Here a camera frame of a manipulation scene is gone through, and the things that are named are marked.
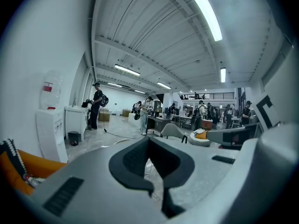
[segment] cardboard box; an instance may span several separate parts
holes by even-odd
[[[122,110],[122,116],[124,116],[124,117],[129,117],[130,113],[131,113],[131,111],[128,109]]]
[[[110,114],[109,113],[99,113],[98,120],[99,121],[110,121]]]

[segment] railing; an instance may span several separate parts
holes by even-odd
[[[200,93],[200,94],[182,94],[178,93],[181,97],[181,100],[199,100],[199,99],[235,99],[234,92],[225,92],[225,93]]]

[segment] white chair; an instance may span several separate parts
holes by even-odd
[[[202,146],[202,147],[208,147],[211,144],[210,140],[197,139],[193,132],[190,134],[189,142],[195,146]]]
[[[182,143],[185,140],[185,143],[187,143],[187,136],[184,135],[175,124],[169,123],[167,125],[165,125],[164,129],[162,130],[160,137],[166,136],[166,138],[168,139],[168,136],[172,136],[172,137],[177,137],[182,139]]]

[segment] black shirt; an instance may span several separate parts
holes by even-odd
[[[101,90],[98,90],[95,92],[95,94],[93,96],[93,100],[96,101],[97,99],[102,98],[102,96],[103,96],[103,92]],[[100,102],[95,103],[94,107],[99,108]]]
[[[247,125],[247,124],[249,123],[249,118],[245,118],[245,117],[243,117],[244,114],[250,117],[250,109],[247,108],[247,107],[245,107],[245,108],[242,110],[242,123],[243,123],[244,125]]]

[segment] water bottle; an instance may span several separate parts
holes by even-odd
[[[46,110],[49,107],[57,108],[61,94],[62,81],[62,75],[59,71],[48,71],[44,79],[40,96],[41,109]]]

